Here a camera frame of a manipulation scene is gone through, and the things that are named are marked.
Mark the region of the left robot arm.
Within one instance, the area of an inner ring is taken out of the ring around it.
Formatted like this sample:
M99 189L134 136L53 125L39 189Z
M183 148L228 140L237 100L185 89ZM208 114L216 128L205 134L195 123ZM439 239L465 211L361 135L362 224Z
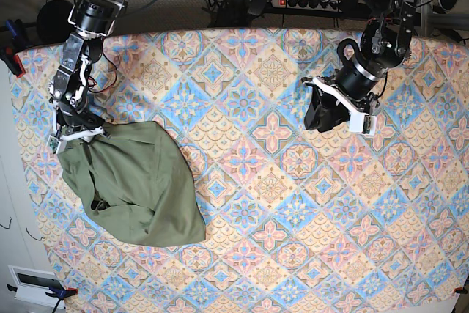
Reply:
M306 130L324 133L347 123L351 133L372 136L376 131L382 94L372 90L386 84L388 71L409 57L418 0L364 1L372 17L359 42L346 38L338 44L341 69L301 80L312 88Z

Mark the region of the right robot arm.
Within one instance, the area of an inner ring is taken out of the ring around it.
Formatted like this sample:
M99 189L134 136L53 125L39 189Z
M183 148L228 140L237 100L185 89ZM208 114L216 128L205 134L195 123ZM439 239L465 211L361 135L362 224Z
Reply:
M62 49L59 68L49 84L53 105L52 133L47 145L55 154L69 141L90 142L104 135L105 120L89 110L92 65L103 55L103 41L128 5L128 0L77 0L68 22L75 28Z

